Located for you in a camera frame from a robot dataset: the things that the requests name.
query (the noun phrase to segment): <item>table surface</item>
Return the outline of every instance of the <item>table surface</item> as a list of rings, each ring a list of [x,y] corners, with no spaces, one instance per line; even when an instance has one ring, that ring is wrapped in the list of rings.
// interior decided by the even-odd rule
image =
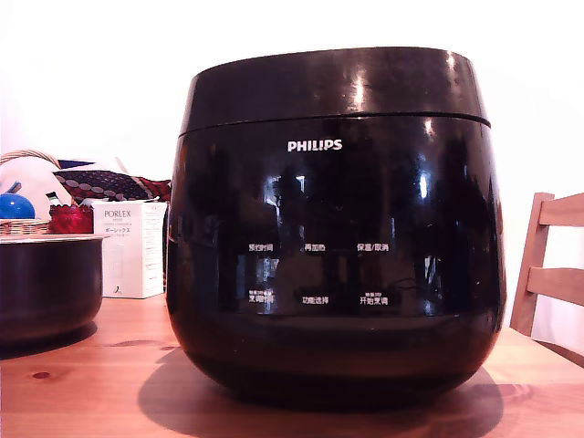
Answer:
[[[96,324],[76,343],[0,362],[3,438],[584,436],[584,369],[511,328],[432,406],[322,413],[232,398],[178,347],[163,296],[104,298]]]

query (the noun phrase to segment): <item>patterned fabric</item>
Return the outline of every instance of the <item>patterned fabric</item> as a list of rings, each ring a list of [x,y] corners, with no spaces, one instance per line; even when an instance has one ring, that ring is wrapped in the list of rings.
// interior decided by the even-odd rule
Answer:
[[[54,174],[77,203],[86,198],[135,201],[156,196],[160,196],[161,201],[170,201],[170,180],[155,182],[111,171],[64,170]]]

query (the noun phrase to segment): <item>basket handle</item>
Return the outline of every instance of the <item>basket handle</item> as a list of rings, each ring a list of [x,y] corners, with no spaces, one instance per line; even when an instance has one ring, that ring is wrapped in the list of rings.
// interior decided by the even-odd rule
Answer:
[[[55,166],[57,166],[58,169],[61,169],[61,165],[55,157],[49,155],[48,153],[33,151],[32,149],[23,149],[22,151],[12,151],[5,153],[4,155],[0,156],[0,166],[5,162],[23,157],[42,158],[43,160],[47,160],[48,162],[53,163]],[[73,199],[73,196],[71,196],[71,205],[77,205],[75,199]]]

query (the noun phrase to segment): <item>black pot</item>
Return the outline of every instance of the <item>black pot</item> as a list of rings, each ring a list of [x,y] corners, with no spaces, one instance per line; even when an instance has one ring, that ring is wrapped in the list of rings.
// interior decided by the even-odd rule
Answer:
[[[194,78],[169,212],[184,351],[242,393],[409,402],[472,376],[506,300],[470,61],[379,47]]]
[[[102,239],[0,238],[0,348],[51,339],[93,320],[101,306]]]

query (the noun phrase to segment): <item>chair backrest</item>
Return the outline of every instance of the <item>chair backrest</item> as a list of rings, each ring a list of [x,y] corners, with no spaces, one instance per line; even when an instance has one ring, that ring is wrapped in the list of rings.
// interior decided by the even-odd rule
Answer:
[[[531,336],[537,295],[584,306],[584,269],[542,267],[551,225],[584,226],[584,193],[559,199],[550,193],[534,196],[510,324],[526,336]]]

